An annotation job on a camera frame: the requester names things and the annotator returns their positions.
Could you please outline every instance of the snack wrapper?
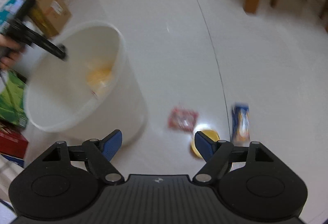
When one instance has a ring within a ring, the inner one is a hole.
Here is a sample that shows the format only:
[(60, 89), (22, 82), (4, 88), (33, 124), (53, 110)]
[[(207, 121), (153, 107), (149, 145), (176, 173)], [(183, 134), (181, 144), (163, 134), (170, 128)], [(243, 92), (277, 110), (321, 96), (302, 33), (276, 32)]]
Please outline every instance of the snack wrapper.
[(234, 143), (249, 142), (249, 108), (246, 104), (236, 104), (232, 109), (232, 140)]
[(171, 111), (168, 126), (171, 129), (192, 132), (194, 130), (197, 118), (197, 112), (175, 107)]

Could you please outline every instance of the human hand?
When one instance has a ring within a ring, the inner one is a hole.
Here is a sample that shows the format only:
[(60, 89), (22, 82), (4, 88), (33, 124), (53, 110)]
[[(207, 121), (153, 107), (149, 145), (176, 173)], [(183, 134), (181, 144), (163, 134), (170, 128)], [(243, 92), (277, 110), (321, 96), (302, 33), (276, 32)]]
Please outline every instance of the human hand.
[(0, 60), (0, 69), (4, 70), (12, 67), (19, 60), (21, 52), (24, 50), (19, 43), (2, 34), (0, 34), (0, 47), (8, 47), (13, 50), (10, 52), (9, 57), (4, 56)]

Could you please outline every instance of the white bucket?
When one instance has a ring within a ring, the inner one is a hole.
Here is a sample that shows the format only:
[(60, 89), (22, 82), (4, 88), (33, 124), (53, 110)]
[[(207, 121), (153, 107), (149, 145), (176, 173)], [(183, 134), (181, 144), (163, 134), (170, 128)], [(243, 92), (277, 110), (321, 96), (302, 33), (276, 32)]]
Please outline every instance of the white bucket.
[[(115, 129), (123, 144), (141, 129), (147, 109), (129, 63), (124, 39), (112, 25), (83, 23), (59, 36), (68, 60), (47, 54), (30, 78), (25, 109), (30, 121), (45, 132), (61, 132), (81, 140), (102, 139)], [(109, 65), (113, 78), (100, 96), (87, 84), (90, 64)]]

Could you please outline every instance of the cable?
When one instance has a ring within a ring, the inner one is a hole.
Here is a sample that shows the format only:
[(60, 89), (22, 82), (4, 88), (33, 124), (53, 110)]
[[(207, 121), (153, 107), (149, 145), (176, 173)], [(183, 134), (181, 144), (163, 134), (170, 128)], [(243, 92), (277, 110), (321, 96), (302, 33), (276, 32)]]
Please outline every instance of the cable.
[(15, 114), (15, 117), (16, 117), (16, 120), (17, 120), (17, 123), (19, 123), (19, 117), (18, 117), (18, 113), (17, 113), (17, 111), (16, 111), (16, 107), (15, 107), (15, 104), (14, 104), (13, 96), (11, 95), (11, 92), (10, 92), (10, 90), (9, 90), (9, 88), (8, 88), (8, 86), (7, 86), (7, 83), (6, 83), (5, 79), (3, 78), (3, 75), (2, 75), (1, 72), (2, 72), (2, 70), (0, 70), (0, 78), (1, 78), (1, 80), (2, 80), (2, 82), (3, 82), (3, 84), (4, 84), (5, 87), (6, 87), (6, 90), (7, 90), (7, 92), (8, 92), (8, 96), (9, 96), (9, 99), (10, 99), (10, 102), (11, 102), (11, 106), (12, 106), (12, 108), (13, 108), (13, 110), (14, 110), (14, 114)]
[(16, 215), (16, 212), (15, 212), (14, 208), (11, 205), (9, 205), (8, 203), (6, 203), (2, 199), (0, 199), (0, 203), (3, 204), (5, 207), (7, 207), (9, 210), (11, 210)]

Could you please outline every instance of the box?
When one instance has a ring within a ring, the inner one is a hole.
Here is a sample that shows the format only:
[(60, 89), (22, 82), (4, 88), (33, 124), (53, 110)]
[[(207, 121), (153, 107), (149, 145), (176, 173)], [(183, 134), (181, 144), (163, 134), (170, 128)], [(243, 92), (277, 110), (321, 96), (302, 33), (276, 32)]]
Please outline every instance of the box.
[(30, 18), (47, 38), (58, 35), (71, 13), (63, 0), (36, 0)]
[(21, 133), (7, 125), (0, 122), (0, 153), (17, 158), (24, 158), (28, 141)]
[(10, 8), (15, 2), (16, 0), (0, 0), (0, 25), (7, 20)]
[(10, 155), (5, 155), (5, 154), (1, 154), (4, 158), (6, 158), (7, 160), (14, 162), (16, 165), (19, 165), (20, 167), (24, 168), (24, 160), (22, 158), (18, 158), (18, 157), (14, 157), (14, 156), (10, 156)]
[(17, 77), (14, 71), (2, 72), (2, 76), (7, 88), (0, 80), (0, 119), (25, 128), (27, 125), (27, 117), (23, 108), (25, 83)]

